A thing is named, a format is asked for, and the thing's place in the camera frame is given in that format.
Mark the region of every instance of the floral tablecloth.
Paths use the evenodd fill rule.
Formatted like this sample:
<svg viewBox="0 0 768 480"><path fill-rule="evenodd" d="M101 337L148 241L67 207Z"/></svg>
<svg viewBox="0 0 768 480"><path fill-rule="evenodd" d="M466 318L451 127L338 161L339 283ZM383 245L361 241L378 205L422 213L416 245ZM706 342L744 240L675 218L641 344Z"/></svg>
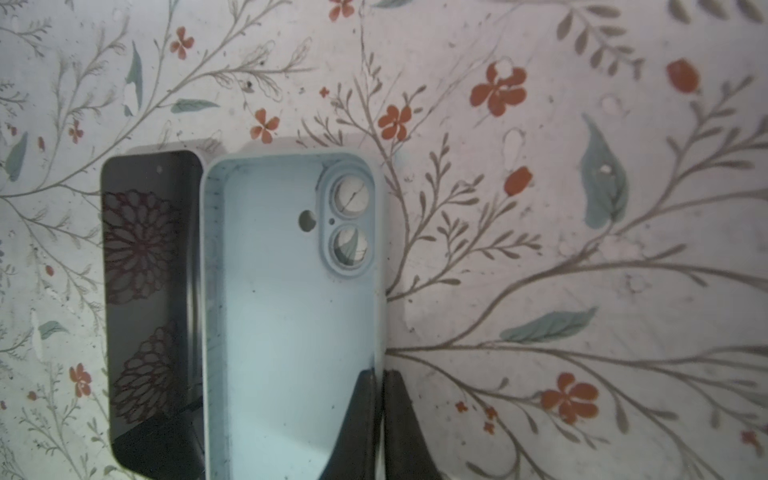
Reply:
<svg viewBox="0 0 768 480"><path fill-rule="evenodd" d="M446 478L764 478L767 15L0 0L0 477L135 476L109 448L103 162L273 144L381 165L387 362Z"/></svg>

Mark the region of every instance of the small red flower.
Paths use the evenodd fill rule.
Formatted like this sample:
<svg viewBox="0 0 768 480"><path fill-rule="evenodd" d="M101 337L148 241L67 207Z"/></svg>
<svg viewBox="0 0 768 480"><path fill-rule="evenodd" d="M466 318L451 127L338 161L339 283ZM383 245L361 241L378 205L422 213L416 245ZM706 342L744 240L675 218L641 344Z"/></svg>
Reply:
<svg viewBox="0 0 768 480"><path fill-rule="evenodd" d="M72 137L72 141L77 144L78 139L83 138L84 133L85 132L80 130L80 121L75 120L72 123L72 127L69 129L69 136Z"/></svg>
<svg viewBox="0 0 768 480"><path fill-rule="evenodd" d="M406 136L408 135L405 123L410 119L410 106L406 105L402 111L398 110L395 105L388 106L386 108L386 115L379 119L379 128L384 128L391 124L389 127L382 130L382 138L384 140L389 140L395 136L395 133L397 133L397 139L399 141L405 140Z"/></svg>
<svg viewBox="0 0 768 480"><path fill-rule="evenodd" d="M336 19L339 17L339 13L344 15L344 18L347 18L351 16L353 13L355 13L355 7L350 5L350 3L352 3L352 0L330 0L330 1L331 3L338 4L337 6L331 8L331 12L328 14L328 18L330 18L332 22L336 21Z"/></svg>
<svg viewBox="0 0 768 480"><path fill-rule="evenodd" d="M741 442L744 445L752 445L755 447L755 453L758 457L763 456L763 446L760 444L760 441L757 439L757 435L755 432L752 432L751 430L743 430L741 432Z"/></svg>
<svg viewBox="0 0 768 480"><path fill-rule="evenodd" d="M485 416L488 417L488 420L493 420L498 418L498 412L496 412L496 409L493 407L488 407L485 409Z"/></svg>
<svg viewBox="0 0 768 480"><path fill-rule="evenodd" d="M69 367L69 379L74 382L74 394L80 398L91 394L91 375L85 371L82 363L78 363L78 369Z"/></svg>
<svg viewBox="0 0 768 480"><path fill-rule="evenodd" d="M522 85L526 77L524 68L514 67L510 76L498 78L496 62L493 62L485 71L488 83L478 84L472 89L469 103L472 107L478 107L487 98L488 109L495 117L501 117L507 110L506 105L520 105L525 100L525 89L518 85Z"/></svg>
<svg viewBox="0 0 768 480"><path fill-rule="evenodd" d="M510 197L514 197L525 190L532 178L533 174L528 167L520 167L507 177L507 181L504 182L504 191Z"/></svg>
<svg viewBox="0 0 768 480"><path fill-rule="evenodd" d="M685 58L667 65L667 76L680 93L689 94L699 88L699 72Z"/></svg>
<svg viewBox="0 0 768 480"><path fill-rule="evenodd" d="M598 416L598 406L593 402L598 397L598 389L589 383L577 383L565 392L565 389L572 384L576 378L572 373L561 373L558 377L558 390L547 390L541 394L541 407L544 410L550 410L560 405L558 413L563 422L573 425L577 417L593 419ZM575 402L573 399L586 400L584 402Z"/></svg>
<svg viewBox="0 0 768 480"><path fill-rule="evenodd" d="M260 108L254 115L261 125L257 125L250 129L250 137L256 140L261 136L261 141L265 144L272 143L271 131L277 130L280 126L280 119L278 117L272 117L270 121L266 121L266 110Z"/></svg>
<svg viewBox="0 0 768 480"><path fill-rule="evenodd" d="M187 29L184 27L179 27L176 29L176 35L178 36L178 41L172 41L170 44L170 52L175 53L176 50L179 51L179 60L184 60L187 57L187 49L192 48L192 45L194 45L194 38L184 38L184 35L187 33Z"/></svg>

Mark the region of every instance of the circular camera hole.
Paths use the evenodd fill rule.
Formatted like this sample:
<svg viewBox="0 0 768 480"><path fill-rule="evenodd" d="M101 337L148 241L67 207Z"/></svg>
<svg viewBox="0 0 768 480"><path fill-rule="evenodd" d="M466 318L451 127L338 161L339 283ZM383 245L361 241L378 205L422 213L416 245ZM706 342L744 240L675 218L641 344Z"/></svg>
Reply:
<svg viewBox="0 0 768 480"><path fill-rule="evenodd" d="M368 252L368 240L356 227L344 227L333 238L333 256L339 265L356 268Z"/></svg>
<svg viewBox="0 0 768 480"><path fill-rule="evenodd" d="M304 210L299 214L299 228L301 230L305 232L312 231L315 225L317 225L317 220L315 220L315 214L311 210Z"/></svg>
<svg viewBox="0 0 768 480"><path fill-rule="evenodd" d="M345 175L333 188L333 205L344 217L355 218L368 208L366 182L354 175Z"/></svg>

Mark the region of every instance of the phone case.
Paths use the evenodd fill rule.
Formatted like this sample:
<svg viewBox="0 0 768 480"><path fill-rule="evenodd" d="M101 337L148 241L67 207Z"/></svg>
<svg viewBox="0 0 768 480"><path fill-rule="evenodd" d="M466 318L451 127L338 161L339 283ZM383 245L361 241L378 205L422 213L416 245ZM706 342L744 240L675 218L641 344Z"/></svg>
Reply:
<svg viewBox="0 0 768 480"><path fill-rule="evenodd" d="M204 175L208 479L316 480L360 373L381 387L378 175L328 150L225 157Z"/></svg>

